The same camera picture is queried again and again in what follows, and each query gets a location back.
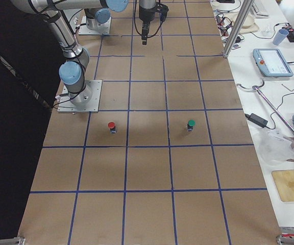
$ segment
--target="metal pole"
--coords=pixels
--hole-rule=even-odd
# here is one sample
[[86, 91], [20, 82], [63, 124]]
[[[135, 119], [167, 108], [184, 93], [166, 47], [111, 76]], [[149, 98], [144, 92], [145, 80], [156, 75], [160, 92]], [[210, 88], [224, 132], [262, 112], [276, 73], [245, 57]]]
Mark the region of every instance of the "metal pole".
[[233, 44], [235, 43], [235, 40], [237, 39], [239, 32], [241, 30], [241, 27], [245, 21], [245, 19], [248, 16], [248, 13], [250, 11], [250, 8], [253, 4], [254, 0], [244, 0], [242, 3], [242, 6], [240, 8], [240, 11], [238, 13], [237, 19], [234, 23], [234, 26], [232, 28], [232, 31], [230, 33], [230, 36], [227, 40], [227, 43], [225, 44], [224, 50], [223, 50], [223, 57], [227, 58], [229, 56], [229, 53], [232, 49]]
[[282, 114], [275, 108], [275, 106], [268, 100], [259, 88], [255, 88], [257, 93], [269, 104], [269, 106], [275, 111], [278, 117], [284, 122], [284, 124], [291, 130], [294, 135], [294, 128], [288, 123], [288, 121], [282, 116]]

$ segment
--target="red button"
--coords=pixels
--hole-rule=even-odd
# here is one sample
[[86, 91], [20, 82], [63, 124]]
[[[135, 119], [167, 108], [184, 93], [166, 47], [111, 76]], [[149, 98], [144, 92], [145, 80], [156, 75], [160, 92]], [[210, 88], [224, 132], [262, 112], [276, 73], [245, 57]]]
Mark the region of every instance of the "red button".
[[109, 127], [109, 129], [114, 129], [115, 128], [115, 123], [114, 122], [109, 122], [107, 124], [107, 126]]

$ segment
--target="black panel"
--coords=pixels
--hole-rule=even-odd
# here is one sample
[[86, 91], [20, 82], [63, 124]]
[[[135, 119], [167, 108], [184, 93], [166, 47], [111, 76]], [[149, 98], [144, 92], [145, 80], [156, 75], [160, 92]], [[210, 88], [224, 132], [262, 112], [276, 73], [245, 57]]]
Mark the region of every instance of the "black panel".
[[0, 54], [53, 104], [60, 83], [58, 69], [65, 59], [41, 16], [25, 14], [9, 0], [0, 0]]
[[0, 239], [17, 236], [49, 118], [0, 63]]

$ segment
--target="plastic bag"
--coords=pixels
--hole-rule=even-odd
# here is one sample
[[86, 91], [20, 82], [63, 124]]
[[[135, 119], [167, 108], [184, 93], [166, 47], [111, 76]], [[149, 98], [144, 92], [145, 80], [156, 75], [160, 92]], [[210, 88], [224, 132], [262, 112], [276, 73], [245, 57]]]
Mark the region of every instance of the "plastic bag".
[[286, 161], [294, 159], [294, 141], [282, 135], [278, 129], [262, 129], [259, 132], [258, 154], [266, 161]]

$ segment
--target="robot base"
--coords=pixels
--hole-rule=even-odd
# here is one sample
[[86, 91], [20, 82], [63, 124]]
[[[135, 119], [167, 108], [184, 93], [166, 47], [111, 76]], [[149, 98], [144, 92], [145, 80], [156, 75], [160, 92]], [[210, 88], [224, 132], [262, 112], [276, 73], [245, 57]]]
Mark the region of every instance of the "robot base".
[[[99, 24], [96, 30], [88, 29], [87, 26], [81, 26], [79, 29], [79, 36], [109, 36], [111, 31], [112, 17], [104, 24]], [[86, 16], [82, 17], [81, 24], [86, 23]]]
[[[102, 80], [89, 80], [87, 86], [92, 90], [91, 99], [83, 106], [77, 107], [72, 104], [71, 101], [61, 103], [57, 109], [60, 113], [77, 113], [77, 112], [98, 112], [102, 91]], [[67, 89], [64, 86], [63, 93], [67, 93]], [[69, 97], [65, 96], [61, 98], [60, 102], [69, 100]]]

